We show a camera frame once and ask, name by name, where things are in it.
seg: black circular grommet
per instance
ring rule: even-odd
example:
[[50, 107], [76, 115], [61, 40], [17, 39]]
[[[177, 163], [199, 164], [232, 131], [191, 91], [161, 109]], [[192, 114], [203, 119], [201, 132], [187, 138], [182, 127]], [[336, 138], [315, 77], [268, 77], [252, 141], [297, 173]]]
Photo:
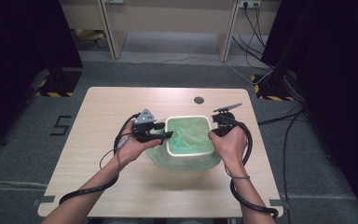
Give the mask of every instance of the black circular grommet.
[[205, 100], [204, 100], [202, 97], [197, 96], [196, 98], [194, 98], [194, 102], [195, 102], [197, 105], [202, 105], [202, 104], [205, 102]]

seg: table top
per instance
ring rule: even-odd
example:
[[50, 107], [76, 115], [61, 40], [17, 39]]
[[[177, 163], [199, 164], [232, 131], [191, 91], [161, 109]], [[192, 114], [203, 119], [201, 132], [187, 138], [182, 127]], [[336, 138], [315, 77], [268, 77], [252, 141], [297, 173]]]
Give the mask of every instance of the table top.
[[[203, 104], [195, 103], [202, 97]], [[206, 116], [212, 123], [216, 108], [232, 109], [236, 120], [252, 133], [254, 146], [246, 165], [264, 203], [280, 196], [258, 129], [248, 92], [240, 89], [93, 87], [87, 92], [68, 136], [38, 213], [47, 216], [60, 198], [80, 188], [98, 172], [102, 156], [113, 148], [121, 126], [131, 115], [148, 108], [157, 120], [173, 116]], [[106, 164], [113, 154], [103, 161]], [[224, 164], [204, 172], [174, 172], [158, 168], [145, 153], [130, 163], [118, 182], [107, 189], [89, 217], [241, 217], [239, 203], [229, 190]], [[273, 206], [282, 214], [281, 206]]]

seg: gray carpet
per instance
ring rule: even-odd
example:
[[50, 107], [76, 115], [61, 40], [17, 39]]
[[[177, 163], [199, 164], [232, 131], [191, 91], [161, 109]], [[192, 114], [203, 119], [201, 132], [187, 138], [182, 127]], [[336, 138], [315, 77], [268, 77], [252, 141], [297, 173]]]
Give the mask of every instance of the gray carpet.
[[[43, 196], [43, 186], [49, 182], [70, 129], [64, 136], [50, 134], [62, 131], [54, 128], [58, 116], [72, 116], [61, 122], [72, 126], [89, 87], [246, 89], [258, 121], [284, 116], [293, 108], [294, 111], [300, 109], [297, 102], [256, 99], [253, 86], [225, 66], [152, 63], [84, 63], [84, 66], [73, 97], [34, 97], [7, 133], [8, 145], [0, 147], [0, 181], [16, 181], [23, 185], [0, 185], [0, 223], [39, 223], [42, 220], [37, 215], [34, 200]], [[258, 73], [248, 67], [236, 69], [247, 77]], [[307, 122], [307, 116], [301, 115], [298, 119], [290, 130], [286, 149], [292, 223], [358, 223], [358, 202], [345, 177], [326, 158], [323, 144]], [[282, 148], [289, 123], [284, 120], [260, 126], [282, 199]], [[287, 223], [287, 215], [279, 217], [277, 223]]]

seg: power outlet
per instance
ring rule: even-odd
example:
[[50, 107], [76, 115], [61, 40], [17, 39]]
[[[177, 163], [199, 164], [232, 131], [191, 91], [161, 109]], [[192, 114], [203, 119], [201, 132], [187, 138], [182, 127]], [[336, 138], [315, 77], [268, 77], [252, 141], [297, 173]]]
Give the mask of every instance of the power outlet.
[[245, 2], [248, 3], [248, 7], [247, 7], [247, 8], [260, 7], [260, 4], [261, 4], [261, 0], [246, 0], [246, 1], [241, 1], [241, 2], [240, 2], [240, 7], [243, 8], [243, 3], [245, 3]]

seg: hand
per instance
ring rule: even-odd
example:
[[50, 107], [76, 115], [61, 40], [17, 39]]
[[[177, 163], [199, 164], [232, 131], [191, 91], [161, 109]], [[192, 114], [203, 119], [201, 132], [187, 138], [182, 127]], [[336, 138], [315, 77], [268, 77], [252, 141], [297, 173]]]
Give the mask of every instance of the hand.
[[213, 143], [214, 150], [227, 168], [229, 165], [242, 163], [243, 152], [248, 145], [248, 138], [239, 126], [233, 128], [223, 137], [209, 132], [209, 138]]
[[[131, 127], [132, 127], [134, 121], [135, 121], [135, 119], [130, 120], [130, 122], [124, 128], [123, 134], [132, 133]], [[155, 147], [161, 143], [161, 140], [159, 140], [159, 139], [154, 139], [154, 140], [151, 140], [151, 141], [148, 141], [145, 143], [140, 143], [131, 134], [128, 136], [130, 137], [129, 140], [127, 141], [126, 144], [124, 144], [123, 148], [121, 148], [118, 151], [119, 158], [120, 158], [120, 164], [123, 167], [125, 165], [127, 165], [128, 163], [130, 163], [131, 161], [136, 161], [136, 159], [138, 159], [138, 157], [146, 149], [148, 149], [150, 147]], [[121, 142], [126, 137], [127, 137], [127, 135], [123, 135], [120, 138], [119, 142]]]

